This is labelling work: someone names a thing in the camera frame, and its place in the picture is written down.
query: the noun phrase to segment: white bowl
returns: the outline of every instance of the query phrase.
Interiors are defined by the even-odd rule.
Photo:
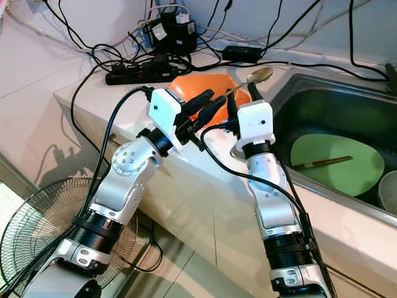
[[[397,215],[397,171],[384,175],[378,188],[380,206]]]

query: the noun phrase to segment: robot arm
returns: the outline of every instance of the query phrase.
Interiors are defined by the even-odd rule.
[[[23,298],[100,297],[95,277],[106,271],[112,248],[138,208],[146,183],[170,150],[181,151],[189,140],[199,145],[194,133],[208,123],[225,99],[210,103],[195,121],[189,116],[212,96],[213,91],[207,90],[185,103],[172,91],[153,91],[149,115],[156,128],[144,129],[136,140],[116,150],[85,216],[73,220],[74,230],[40,267]]]
[[[241,138],[236,148],[243,151],[251,175],[285,189],[285,173],[271,150],[275,142],[272,119],[272,108],[263,100],[241,106]],[[270,263],[273,290],[281,297],[331,298],[305,243],[293,204],[284,194],[263,183],[249,180],[249,188],[255,197],[255,216]]]

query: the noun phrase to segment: chopsticks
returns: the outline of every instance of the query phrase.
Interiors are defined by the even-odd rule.
[[[337,158],[330,158],[328,160],[312,161],[311,163],[301,163],[300,165],[292,166],[292,168],[293,169],[308,169],[308,168],[314,168],[315,166],[332,165],[334,163],[340,163],[342,161],[352,160],[352,159],[353,159],[353,157],[348,155],[348,156],[342,156],[342,157],[337,157]]]

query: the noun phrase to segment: green plate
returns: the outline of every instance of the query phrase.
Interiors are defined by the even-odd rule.
[[[373,187],[385,169],[382,156],[372,147],[338,135],[303,135],[292,145],[291,164],[299,165],[347,155],[353,159],[301,169],[299,172],[355,197]]]

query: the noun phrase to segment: fan guard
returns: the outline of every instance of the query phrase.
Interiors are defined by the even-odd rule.
[[[57,181],[30,196],[12,216],[0,243],[0,270],[6,283],[21,272],[46,246],[65,232],[77,215],[88,191],[90,178],[68,178]],[[125,267],[135,244],[138,221],[134,214],[115,245],[109,267],[98,276],[101,287]],[[21,295],[32,271],[51,255],[49,251],[25,274],[15,293]]]

